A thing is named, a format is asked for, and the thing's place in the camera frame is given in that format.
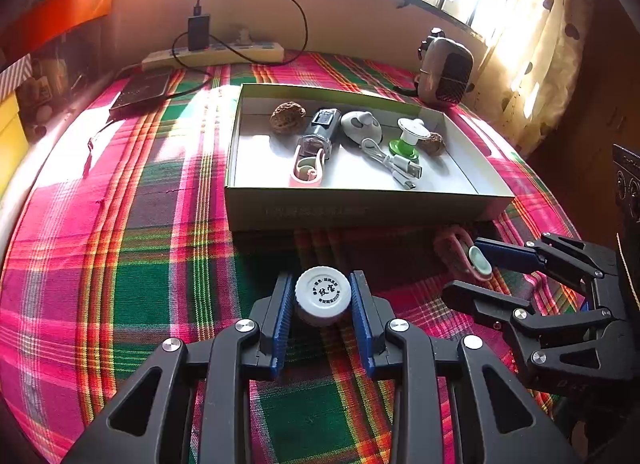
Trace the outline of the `pink clip with green pad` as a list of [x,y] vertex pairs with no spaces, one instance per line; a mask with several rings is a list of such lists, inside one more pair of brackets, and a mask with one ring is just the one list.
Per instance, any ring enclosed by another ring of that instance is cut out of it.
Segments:
[[462,227],[441,228],[433,244],[435,253],[457,280],[480,283],[491,279],[490,262]]

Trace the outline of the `white round cap jar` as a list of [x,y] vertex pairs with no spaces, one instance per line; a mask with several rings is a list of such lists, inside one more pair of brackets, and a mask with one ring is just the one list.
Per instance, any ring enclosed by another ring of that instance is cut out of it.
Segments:
[[297,279],[294,299],[299,319],[322,328],[336,323],[346,314],[352,302],[352,287],[340,270],[315,266]]

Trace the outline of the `brown wrinkled walnut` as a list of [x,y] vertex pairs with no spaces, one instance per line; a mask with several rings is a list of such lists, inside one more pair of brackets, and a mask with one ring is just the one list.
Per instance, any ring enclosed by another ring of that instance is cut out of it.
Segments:
[[295,101],[279,104],[269,117],[269,125],[273,132],[281,135],[297,134],[303,128],[306,109]]

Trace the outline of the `green white suction holder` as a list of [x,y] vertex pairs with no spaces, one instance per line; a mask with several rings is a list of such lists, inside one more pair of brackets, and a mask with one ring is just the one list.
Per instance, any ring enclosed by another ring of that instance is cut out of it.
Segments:
[[431,132],[426,128],[420,118],[401,117],[397,121],[401,131],[398,139],[390,140],[388,148],[394,155],[402,156],[409,161],[419,161],[419,153],[416,145],[420,140],[431,137]]

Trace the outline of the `spotted cream curtain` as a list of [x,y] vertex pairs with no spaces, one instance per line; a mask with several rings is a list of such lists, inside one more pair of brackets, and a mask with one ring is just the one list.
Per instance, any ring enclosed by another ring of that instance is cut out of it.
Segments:
[[593,0],[514,0],[464,104],[523,157],[560,124],[582,66]]

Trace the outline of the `beige small space heater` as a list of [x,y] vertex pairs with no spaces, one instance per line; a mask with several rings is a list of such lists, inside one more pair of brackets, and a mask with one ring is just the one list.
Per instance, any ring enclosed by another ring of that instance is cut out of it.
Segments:
[[448,38],[441,28],[432,28],[421,42],[418,56],[418,98],[428,106],[457,106],[468,89],[474,66],[472,52]]

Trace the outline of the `white round mini fan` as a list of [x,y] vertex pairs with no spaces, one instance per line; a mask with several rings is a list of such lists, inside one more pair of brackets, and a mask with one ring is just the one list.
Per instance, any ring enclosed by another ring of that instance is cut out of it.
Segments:
[[371,139],[380,144],[383,139],[382,127],[369,111],[349,111],[341,117],[344,135],[356,144]]

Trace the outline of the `black clear cylindrical device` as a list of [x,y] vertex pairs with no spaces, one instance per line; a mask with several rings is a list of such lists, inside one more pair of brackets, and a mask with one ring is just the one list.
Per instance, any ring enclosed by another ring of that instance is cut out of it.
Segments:
[[342,112],[335,108],[324,108],[314,113],[297,141],[296,166],[302,166],[310,158],[321,165],[329,161],[341,119]]

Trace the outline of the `white cardboard box tray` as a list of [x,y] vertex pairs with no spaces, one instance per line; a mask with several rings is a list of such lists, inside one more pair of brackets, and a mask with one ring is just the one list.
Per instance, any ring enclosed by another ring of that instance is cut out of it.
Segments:
[[[439,156],[420,153],[423,176],[406,190],[382,166],[346,139],[317,189],[288,182],[295,140],[271,131],[269,117],[282,102],[308,111],[329,106],[370,110],[383,139],[400,134],[398,118],[419,117],[444,138]],[[245,84],[239,94],[228,152],[224,202],[233,231],[295,228],[462,224],[496,219],[514,199],[489,158],[447,114],[373,94],[304,86]]]

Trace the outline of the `yellow box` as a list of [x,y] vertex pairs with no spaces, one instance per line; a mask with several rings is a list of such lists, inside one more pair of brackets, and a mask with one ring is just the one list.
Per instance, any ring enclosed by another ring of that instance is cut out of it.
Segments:
[[28,149],[20,107],[11,92],[0,106],[0,194],[6,190]]

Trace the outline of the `black flat power bank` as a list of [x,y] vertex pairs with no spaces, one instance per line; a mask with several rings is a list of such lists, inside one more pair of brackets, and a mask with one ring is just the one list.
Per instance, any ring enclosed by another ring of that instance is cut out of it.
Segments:
[[110,107],[116,116],[154,108],[166,99],[174,69],[171,66],[153,68],[134,74]]

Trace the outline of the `white power strip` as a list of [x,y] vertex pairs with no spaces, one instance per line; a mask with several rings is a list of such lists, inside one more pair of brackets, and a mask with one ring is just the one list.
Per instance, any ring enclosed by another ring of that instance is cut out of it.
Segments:
[[[277,42],[252,42],[249,45],[232,44],[232,48],[240,54],[258,63],[282,62],[285,51]],[[221,64],[246,63],[247,60],[234,54],[221,44],[210,45],[207,49],[190,51],[186,47],[176,47],[172,54],[170,49],[152,52],[141,63],[142,70],[153,68],[166,68],[172,66],[178,68],[184,64],[191,68],[214,66]]]

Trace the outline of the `black charger adapter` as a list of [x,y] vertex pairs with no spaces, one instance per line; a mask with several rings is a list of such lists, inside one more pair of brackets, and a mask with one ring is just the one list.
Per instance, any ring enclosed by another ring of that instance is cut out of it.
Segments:
[[188,19],[188,49],[190,51],[205,50],[209,46],[210,16],[204,13],[200,5],[193,8]]

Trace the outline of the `orange box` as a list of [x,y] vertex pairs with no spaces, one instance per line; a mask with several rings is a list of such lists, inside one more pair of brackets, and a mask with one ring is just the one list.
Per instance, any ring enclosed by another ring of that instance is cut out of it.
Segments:
[[107,16],[112,0],[44,0],[1,33],[1,64],[11,65],[86,22]]

